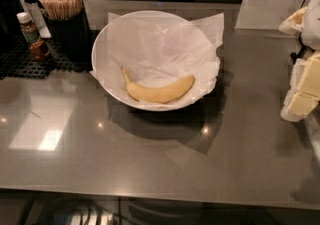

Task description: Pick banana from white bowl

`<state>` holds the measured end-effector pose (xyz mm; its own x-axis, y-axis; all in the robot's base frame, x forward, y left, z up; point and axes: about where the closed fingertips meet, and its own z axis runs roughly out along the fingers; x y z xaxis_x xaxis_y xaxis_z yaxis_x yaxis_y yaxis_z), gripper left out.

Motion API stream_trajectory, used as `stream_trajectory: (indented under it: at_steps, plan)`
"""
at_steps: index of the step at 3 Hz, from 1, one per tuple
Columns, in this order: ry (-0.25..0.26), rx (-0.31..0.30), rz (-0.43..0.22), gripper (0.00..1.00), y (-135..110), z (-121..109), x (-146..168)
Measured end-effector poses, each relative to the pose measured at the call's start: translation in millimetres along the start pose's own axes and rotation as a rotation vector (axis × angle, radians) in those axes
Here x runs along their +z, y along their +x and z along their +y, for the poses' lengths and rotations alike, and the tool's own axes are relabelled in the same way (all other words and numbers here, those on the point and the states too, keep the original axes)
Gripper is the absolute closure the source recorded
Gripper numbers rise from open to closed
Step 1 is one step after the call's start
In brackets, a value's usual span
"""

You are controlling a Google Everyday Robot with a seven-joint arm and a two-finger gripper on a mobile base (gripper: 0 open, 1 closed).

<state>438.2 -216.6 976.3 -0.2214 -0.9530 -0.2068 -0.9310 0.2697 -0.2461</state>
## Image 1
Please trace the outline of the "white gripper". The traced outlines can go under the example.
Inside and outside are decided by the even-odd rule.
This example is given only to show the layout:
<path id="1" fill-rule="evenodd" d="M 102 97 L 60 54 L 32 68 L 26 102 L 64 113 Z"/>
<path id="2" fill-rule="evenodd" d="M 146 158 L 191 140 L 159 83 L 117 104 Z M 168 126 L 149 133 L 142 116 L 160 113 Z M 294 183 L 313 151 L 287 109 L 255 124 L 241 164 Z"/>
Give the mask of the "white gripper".
<path id="1" fill-rule="evenodd" d="M 280 26 L 279 31 L 294 35 L 301 33 L 302 43 L 313 50 L 320 49 L 320 0 L 311 0 Z M 307 60 L 298 59 L 293 66 L 290 89 L 283 102 L 283 119 L 298 122 L 305 119 L 320 102 L 320 54 Z"/>

